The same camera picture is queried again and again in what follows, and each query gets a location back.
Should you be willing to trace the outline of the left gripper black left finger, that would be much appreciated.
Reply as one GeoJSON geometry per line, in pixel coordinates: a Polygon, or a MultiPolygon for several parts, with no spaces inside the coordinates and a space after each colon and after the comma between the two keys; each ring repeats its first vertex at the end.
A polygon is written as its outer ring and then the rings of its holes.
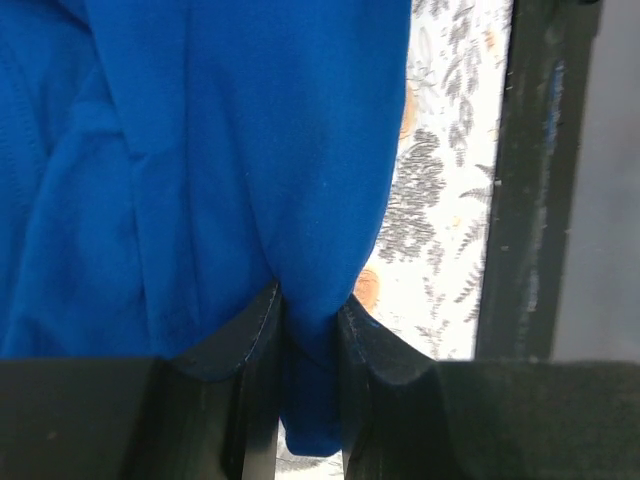
{"type": "Polygon", "coordinates": [[[280,397],[281,291],[172,361],[163,398],[162,479],[271,479],[280,397]]]}

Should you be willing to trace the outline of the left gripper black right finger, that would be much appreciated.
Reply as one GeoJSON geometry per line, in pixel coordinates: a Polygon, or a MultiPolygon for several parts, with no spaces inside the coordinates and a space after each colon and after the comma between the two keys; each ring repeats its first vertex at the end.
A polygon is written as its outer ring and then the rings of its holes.
{"type": "Polygon", "coordinates": [[[435,362],[355,297],[338,313],[346,479],[444,479],[450,447],[435,362]]]}

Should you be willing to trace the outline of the blue printed t shirt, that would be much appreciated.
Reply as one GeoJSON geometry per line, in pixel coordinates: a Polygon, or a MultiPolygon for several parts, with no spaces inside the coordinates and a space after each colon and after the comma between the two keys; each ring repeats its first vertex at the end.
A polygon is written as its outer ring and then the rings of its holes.
{"type": "Polygon", "coordinates": [[[289,450],[341,446],[335,317],[374,247],[407,1],[5,1],[1,354],[182,353],[270,282],[289,450]]]}

